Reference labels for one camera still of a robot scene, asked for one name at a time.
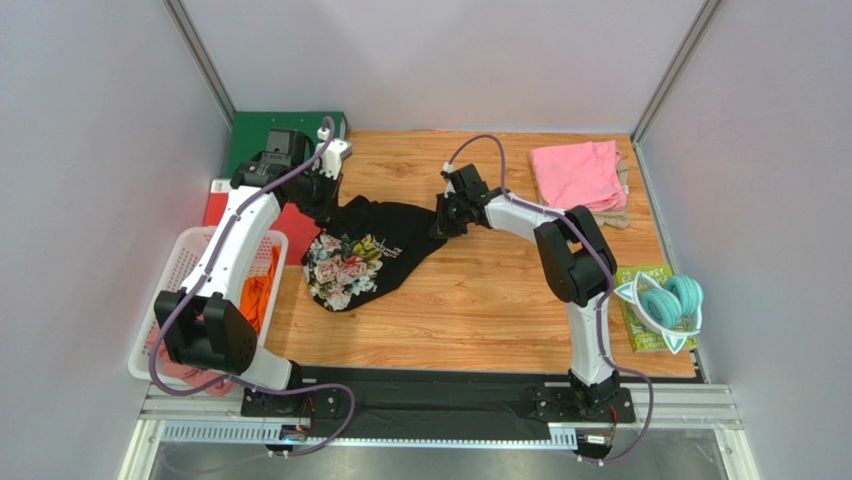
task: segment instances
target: gray wall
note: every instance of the gray wall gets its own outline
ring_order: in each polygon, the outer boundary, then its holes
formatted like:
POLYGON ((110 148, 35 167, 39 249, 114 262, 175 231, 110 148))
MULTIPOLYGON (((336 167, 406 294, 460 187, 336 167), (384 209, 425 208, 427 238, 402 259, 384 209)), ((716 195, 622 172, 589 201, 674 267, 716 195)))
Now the gray wall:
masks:
POLYGON ((0 4, 3 478, 115 478, 127 358, 227 127, 161 2, 0 4))
POLYGON ((767 479, 852 468, 850 23, 845 0, 726 2, 643 147, 767 479))
POLYGON ((238 110, 628 132, 701 0, 187 0, 238 110))

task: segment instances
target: wooden table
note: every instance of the wooden table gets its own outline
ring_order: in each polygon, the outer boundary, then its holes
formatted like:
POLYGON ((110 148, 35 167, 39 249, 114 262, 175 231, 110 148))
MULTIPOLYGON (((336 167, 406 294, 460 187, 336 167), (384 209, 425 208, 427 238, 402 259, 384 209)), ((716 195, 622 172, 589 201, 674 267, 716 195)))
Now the wooden table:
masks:
MULTIPOLYGON (((356 195, 435 208, 444 190, 441 166, 471 132, 354 131, 340 204, 356 195)), ((615 139, 630 167, 626 230, 603 227, 621 266, 663 261, 648 199, 626 135, 499 134, 507 154, 507 187, 536 199, 531 149, 615 139)), ((456 161, 476 165, 489 187, 500 182, 492 142, 472 144, 456 161)), ((613 355, 649 375, 694 375, 688 352, 631 351, 618 301, 610 303, 613 355)), ((565 372, 571 332, 562 303, 544 280, 535 244, 508 232, 472 226, 427 258, 403 286, 345 313, 310 298, 300 267, 286 267, 267 340, 272 352, 301 364, 445 370, 565 372)))

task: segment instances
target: pink cloth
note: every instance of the pink cloth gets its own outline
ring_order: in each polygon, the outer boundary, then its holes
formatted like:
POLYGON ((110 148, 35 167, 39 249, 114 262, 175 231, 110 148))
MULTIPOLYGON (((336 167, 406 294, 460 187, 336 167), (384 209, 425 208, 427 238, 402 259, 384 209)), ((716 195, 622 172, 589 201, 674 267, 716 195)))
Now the pink cloth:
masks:
POLYGON ((566 210, 585 205, 593 212, 627 207, 627 194, 615 165, 615 140, 536 148, 530 153, 545 205, 566 210))
MULTIPOLYGON (((154 340, 157 339, 157 334, 159 333, 160 327, 155 326, 154 330, 151 331, 151 334, 148 335, 149 350, 154 346, 154 340)), ((163 366, 159 370, 160 375, 178 378, 191 387, 204 385, 210 380, 222 375, 221 373, 216 373, 211 370, 199 370, 197 368, 187 367, 186 365, 173 363, 169 360, 169 352, 166 351, 166 342, 160 344, 160 350, 157 352, 157 358, 163 362, 163 366)), ((234 382, 221 381, 204 391, 214 397, 221 397, 223 395, 227 395, 235 386, 234 382)))

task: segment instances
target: floral print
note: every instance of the floral print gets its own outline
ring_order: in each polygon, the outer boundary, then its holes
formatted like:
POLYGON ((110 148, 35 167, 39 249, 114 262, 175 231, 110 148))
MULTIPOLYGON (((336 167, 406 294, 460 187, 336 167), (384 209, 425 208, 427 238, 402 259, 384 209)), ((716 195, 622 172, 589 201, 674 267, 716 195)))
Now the floral print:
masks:
POLYGON ((372 235, 350 240, 320 233, 308 249, 305 276, 311 295, 325 308, 343 310, 352 295, 376 290, 375 278, 382 268, 382 252, 372 235))

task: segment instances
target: plastic basket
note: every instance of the plastic basket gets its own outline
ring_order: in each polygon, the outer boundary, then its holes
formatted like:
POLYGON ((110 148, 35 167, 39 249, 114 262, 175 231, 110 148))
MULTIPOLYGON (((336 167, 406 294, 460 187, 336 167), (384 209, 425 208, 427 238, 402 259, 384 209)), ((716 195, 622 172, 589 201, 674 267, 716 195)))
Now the plastic basket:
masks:
MULTIPOLYGON (((216 232, 216 227, 193 227, 184 231, 178 237, 177 243, 169 256, 169 261, 166 264, 163 275, 160 277, 160 283, 157 284, 157 289, 154 291, 154 298, 151 299, 151 305, 145 314, 145 321, 139 329, 139 335, 136 337, 136 342, 133 344, 133 352, 127 361, 127 368, 130 374, 142 380, 151 380, 148 375, 148 356, 151 352, 148 350, 147 340, 151 331, 157 326, 157 319, 154 316, 154 301, 161 290, 176 292, 180 289, 180 284, 189 276, 192 269, 198 264, 204 250, 210 243, 213 233, 216 232)), ((266 276, 269 271, 269 264, 272 261, 272 247, 281 247, 281 255, 278 258, 278 265, 275 267, 275 278, 272 281, 272 291, 269 294, 269 303, 266 305, 266 312, 263 316, 263 325, 260 328, 258 335, 258 345, 266 343, 266 336, 269 333, 269 324, 272 317, 272 312, 275 310, 275 297, 278 296, 278 287, 281 284, 281 274, 284 272, 284 258, 287 256, 287 236, 281 232, 270 230, 266 232, 263 240, 260 242, 260 247, 257 249, 254 260, 249 268, 249 277, 266 276)), ((157 360, 157 371, 161 371, 162 362, 157 360)), ((162 376, 163 381, 170 385, 183 385, 184 383, 177 378, 162 376)))

